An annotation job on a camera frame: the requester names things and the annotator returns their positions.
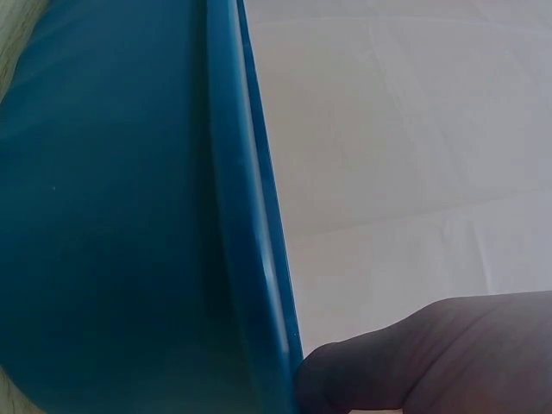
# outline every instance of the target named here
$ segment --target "white wall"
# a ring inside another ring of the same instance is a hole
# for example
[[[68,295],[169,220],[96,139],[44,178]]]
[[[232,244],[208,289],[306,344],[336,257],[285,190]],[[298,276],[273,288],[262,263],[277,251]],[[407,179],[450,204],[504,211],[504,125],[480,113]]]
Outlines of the white wall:
[[[552,289],[552,3],[248,1],[305,351]]]

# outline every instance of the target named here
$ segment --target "white backdrop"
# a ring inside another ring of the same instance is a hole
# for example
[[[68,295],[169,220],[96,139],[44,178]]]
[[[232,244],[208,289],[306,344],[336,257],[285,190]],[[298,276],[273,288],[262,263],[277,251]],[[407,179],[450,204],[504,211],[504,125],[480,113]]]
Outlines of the white backdrop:
[[[248,0],[305,353],[552,289],[552,2]]]

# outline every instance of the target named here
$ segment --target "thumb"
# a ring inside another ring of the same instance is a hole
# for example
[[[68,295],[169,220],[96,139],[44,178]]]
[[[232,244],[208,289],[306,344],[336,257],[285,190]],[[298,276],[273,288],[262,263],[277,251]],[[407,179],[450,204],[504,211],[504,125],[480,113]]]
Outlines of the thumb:
[[[389,328],[315,350],[296,373],[300,414],[401,408],[462,332],[505,300],[447,299]]]

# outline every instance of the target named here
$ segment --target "blue bowl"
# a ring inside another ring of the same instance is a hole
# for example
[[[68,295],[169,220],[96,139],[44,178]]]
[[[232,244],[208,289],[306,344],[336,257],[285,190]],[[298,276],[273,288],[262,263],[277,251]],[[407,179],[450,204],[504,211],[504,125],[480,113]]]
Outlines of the blue bowl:
[[[50,414],[293,413],[242,0],[53,0],[0,106],[0,365]]]

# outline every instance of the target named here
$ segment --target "bowl lip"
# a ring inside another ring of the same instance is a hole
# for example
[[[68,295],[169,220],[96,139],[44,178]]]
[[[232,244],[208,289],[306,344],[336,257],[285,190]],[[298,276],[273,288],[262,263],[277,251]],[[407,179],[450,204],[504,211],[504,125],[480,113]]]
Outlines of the bowl lip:
[[[252,385],[265,413],[295,412],[303,359],[243,0],[209,0],[210,132],[224,256]]]

